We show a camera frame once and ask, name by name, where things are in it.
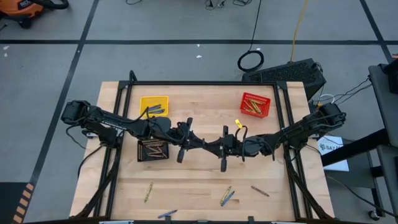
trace yellow basket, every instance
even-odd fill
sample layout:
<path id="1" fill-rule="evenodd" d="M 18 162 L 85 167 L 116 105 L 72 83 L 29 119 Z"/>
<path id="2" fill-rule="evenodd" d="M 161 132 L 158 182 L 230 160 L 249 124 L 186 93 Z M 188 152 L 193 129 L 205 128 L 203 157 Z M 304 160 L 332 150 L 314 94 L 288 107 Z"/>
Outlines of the yellow basket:
<path id="1" fill-rule="evenodd" d="M 167 116 L 169 113 L 169 96 L 143 96 L 139 102 L 139 114 L 142 114 L 147 107 L 161 105 L 160 109 L 164 109 L 160 114 L 149 114 L 149 116 Z"/>

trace red basket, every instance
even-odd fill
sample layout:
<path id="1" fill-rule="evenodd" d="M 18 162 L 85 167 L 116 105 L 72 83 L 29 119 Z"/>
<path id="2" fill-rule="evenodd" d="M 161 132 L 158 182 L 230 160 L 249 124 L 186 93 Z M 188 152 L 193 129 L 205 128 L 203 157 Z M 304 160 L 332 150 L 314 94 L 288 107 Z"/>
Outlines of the red basket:
<path id="1" fill-rule="evenodd" d="M 256 112 L 254 104 L 259 108 L 261 113 Z M 259 118 L 265 118 L 266 116 L 268 116 L 270 105 L 271 105 L 271 99 L 269 98 L 263 96 L 257 96 L 251 93 L 243 93 L 242 102 L 241 102 L 241 112 Z"/>

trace table leg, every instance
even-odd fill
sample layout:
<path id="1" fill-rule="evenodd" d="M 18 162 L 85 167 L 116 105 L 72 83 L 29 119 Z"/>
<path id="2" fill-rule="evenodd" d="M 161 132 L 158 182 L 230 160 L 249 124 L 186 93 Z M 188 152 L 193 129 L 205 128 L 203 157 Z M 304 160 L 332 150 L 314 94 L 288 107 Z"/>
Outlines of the table leg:
<path id="1" fill-rule="evenodd" d="M 386 129 L 378 130 L 375 133 L 372 133 L 364 138 L 321 156 L 322 164 L 325 167 L 360 153 L 375 149 L 376 146 L 382 144 L 389 144 L 389 138 Z"/>

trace black floor line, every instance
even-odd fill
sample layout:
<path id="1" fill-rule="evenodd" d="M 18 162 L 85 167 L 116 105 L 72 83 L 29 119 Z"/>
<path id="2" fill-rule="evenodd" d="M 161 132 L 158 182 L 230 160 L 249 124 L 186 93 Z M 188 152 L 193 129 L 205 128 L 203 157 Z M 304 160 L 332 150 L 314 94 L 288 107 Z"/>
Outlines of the black floor line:
<path id="1" fill-rule="evenodd" d="M 368 18 L 369 23 L 371 24 L 373 32 L 377 37 L 377 40 L 380 41 L 380 46 L 384 53 L 384 56 L 386 57 L 388 63 L 391 63 L 393 61 L 392 55 L 391 55 L 390 51 L 388 50 L 387 45 L 384 43 L 383 36 L 381 35 L 379 28 L 377 27 L 376 21 L 374 20 L 374 18 L 372 16 L 372 13 L 371 13 L 371 10 L 369 9 L 368 4 L 366 4 L 365 0 L 359 0 L 359 1 L 361 2 L 363 10 L 365 11 L 366 17 Z"/>
<path id="2" fill-rule="evenodd" d="M 292 40 L 254 40 L 254 44 L 290 45 Z M 81 40 L 0 40 L 0 44 L 80 44 Z M 250 44 L 251 40 L 84 40 L 98 45 Z M 296 40 L 297 45 L 398 45 L 398 40 Z"/>
<path id="3" fill-rule="evenodd" d="M 98 5 L 98 1 L 99 0 L 94 0 L 94 2 L 93 2 L 93 5 L 92 5 L 90 13 L 88 15 L 85 27 L 83 29 L 83 33 L 81 34 L 80 42 L 77 46 L 75 56 L 73 57 L 72 63 L 70 65 L 70 68 L 68 71 L 68 75 L 65 79 L 65 83 L 63 84 L 62 91 L 61 91 L 60 97 L 58 99 L 57 106 L 55 107 L 55 111 L 52 116 L 49 129 L 47 130 L 47 134 L 45 135 L 44 142 L 43 142 L 42 148 L 40 150 L 39 157 L 38 157 L 36 165 L 34 167 L 32 177 L 30 178 L 30 183 L 32 183 L 33 185 L 36 185 L 37 181 L 39 180 L 40 173 L 43 169 L 44 161 L 45 161 L 45 158 L 47 157 L 50 143 L 53 138 L 55 128 L 57 127 L 57 123 L 58 123 L 60 115 L 61 115 L 63 104 L 65 102 L 70 84 L 72 82 L 72 78 L 75 74 L 76 66 L 79 62 L 81 51 L 83 50 L 83 46 L 85 44 L 85 40 L 87 38 L 87 34 L 90 29 L 91 22 L 93 21 L 94 14 L 95 14 L 95 11 L 96 11 L 96 8 Z"/>

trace white paper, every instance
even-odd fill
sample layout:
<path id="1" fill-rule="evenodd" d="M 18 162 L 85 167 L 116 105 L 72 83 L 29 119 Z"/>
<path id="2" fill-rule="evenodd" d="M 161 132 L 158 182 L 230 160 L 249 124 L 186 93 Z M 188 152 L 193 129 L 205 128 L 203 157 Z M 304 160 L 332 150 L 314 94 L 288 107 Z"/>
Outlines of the white paper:
<path id="1" fill-rule="evenodd" d="M 343 140 L 340 137 L 324 136 L 318 140 L 318 148 L 322 155 L 327 154 L 343 146 Z M 349 171 L 347 160 L 325 166 L 324 170 Z"/>

